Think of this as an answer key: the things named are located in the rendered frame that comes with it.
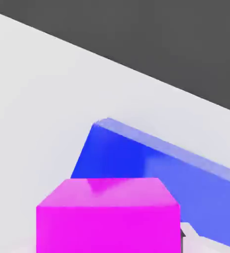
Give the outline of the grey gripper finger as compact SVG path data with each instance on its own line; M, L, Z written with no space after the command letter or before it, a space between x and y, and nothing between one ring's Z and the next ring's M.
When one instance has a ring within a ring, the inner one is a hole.
M182 239L182 253L198 253L198 234L188 222L181 223L181 230L184 234Z

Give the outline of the small magenta cube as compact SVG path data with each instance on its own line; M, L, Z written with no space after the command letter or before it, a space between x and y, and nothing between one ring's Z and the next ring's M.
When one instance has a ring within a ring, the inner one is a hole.
M36 253L181 253L180 205L158 178L77 178L36 208Z

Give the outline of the large blue box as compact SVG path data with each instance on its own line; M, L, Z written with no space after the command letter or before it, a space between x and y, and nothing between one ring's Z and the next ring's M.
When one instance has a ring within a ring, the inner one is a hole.
M203 237L230 246L230 168L111 118L93 123L73 178L157 177Z

